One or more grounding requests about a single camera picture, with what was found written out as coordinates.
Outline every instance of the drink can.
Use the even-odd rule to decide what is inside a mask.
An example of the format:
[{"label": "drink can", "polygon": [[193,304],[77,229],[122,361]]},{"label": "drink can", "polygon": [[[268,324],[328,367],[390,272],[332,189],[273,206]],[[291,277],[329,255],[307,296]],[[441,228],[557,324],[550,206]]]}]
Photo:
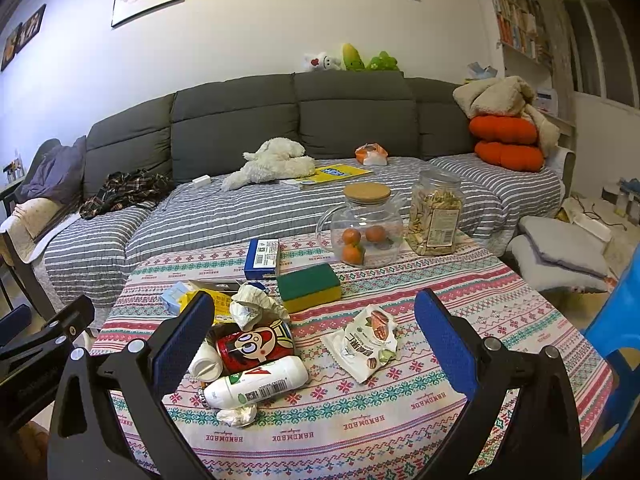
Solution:
[{"label": "drink can", "polygon": [[218,339],[218,352],[230,374],[251,370],[261,364],[295,354],[289,326],[277,319],[251,332],[236,332]]}]

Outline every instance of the glass teapot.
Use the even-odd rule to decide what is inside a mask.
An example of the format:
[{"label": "glass teapot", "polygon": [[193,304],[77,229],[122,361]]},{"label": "glass teapot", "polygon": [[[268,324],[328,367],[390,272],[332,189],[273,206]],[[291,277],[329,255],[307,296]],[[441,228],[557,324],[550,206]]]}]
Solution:
[{"label": "glass teapot", "polygon": [[[398,259],[404,225],[400,208],[404,198],[384,184],[362,182],[344,188],[345,203],[327,211],[316,226],[318,245],[345,264],[372,269]],[[321,232],[331,219],[331,245]]]}]

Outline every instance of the gray sofa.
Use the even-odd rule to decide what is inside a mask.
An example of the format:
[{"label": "gray sofa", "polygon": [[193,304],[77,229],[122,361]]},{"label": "gray sofa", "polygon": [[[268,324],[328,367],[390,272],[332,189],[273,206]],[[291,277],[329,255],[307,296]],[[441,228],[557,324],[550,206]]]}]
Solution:
[{"label": "gray sofa", "polygon": [[[33,266],[44,291],[39,302],[50,302],[40,310],[58,310],[86,294],[100,328],[128,275],[151,257],[311,232],[319,216],[343,200],[343,184],[220,191],[223,176],[244,164],[242,152],[273,137],[299,141],[318,164],[354,164],[358,146],[378,142],[390,164],[363,179],[385,182],[407,198],[426,160],[453,168],[463,179],[462,230],[499,254],[521,216],[557,208],[562,183],[547,168],[516,173],[477,159],[468,121],[452,98],[455,87],[399,72],[252,76],[177,91],[94,124],[85,199],[114,171],[144,168],[181,186],[155,210],[133,206],[76,221],[56,235]],[[215,180],[193,189],[190,181],[203,174]]]}]

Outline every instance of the orange fruit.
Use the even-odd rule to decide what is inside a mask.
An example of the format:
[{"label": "orange fruit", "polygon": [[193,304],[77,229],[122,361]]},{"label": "orange fruit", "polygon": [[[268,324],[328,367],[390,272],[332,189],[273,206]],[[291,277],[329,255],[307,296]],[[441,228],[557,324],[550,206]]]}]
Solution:
[{"label": "orange fruit", "polygon": [[342,232],[342,241],[347,245],[357,245],[360,243],[362,235],[357,229],[345,229]]},{"label": "orange fruit", "polygon": [[364,261],[364,253],[355,245],[346,245],[342,250],[342,260],[346,264],[362,265]]},{"label": "orange fruit", "polygon": [[382,225],[372,225],[371,227],[367,227],[367,230],[364,231],[364,235],[372,244],[379,244],[386,240],[386,230]]}]

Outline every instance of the tablecloth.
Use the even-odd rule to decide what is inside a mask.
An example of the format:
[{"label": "tablecloth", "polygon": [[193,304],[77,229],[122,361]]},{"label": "tablecloth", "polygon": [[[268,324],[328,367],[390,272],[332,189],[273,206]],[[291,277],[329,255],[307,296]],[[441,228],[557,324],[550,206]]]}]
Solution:
[{"label": "tablecloth", "polygon": [[[117,351],[147,338],[169,314],[159,294],[186,279],[242,277],[247,244],[170,253],[141,264],[127,281],[93,354]],[[281,240],[281,270],[330,261],[313,235]],[[459,415],[465,397],[438,365],[415,322],[414,297],[429,286],[456,316],[481,336],[493,335],[510,349],[538,352],[555,345],[574,391],[582,441],[590,436],[610,393],[612,374],[582,335],[542,296],[465,235],[455,254],[421,258],[404,245],[387,267],[360,270],[332,263],[342,284],[340,301],[292,316],[292,331],[310,382],[263,402],[255,423],[230,428],[216,420],[189,375],[163,399],[168,413],[217,478],[410,479],[434,453]],[[277,295],[275,283],[264,282]],[[322,334],[343,327],[373,304],[398,322],[399,352],[363,384],[329,355]],[[136,459],[152,460],[140,441],[121,394],[114,405]],[[476,466],[490,463],[516,400],[510,392]]]}]

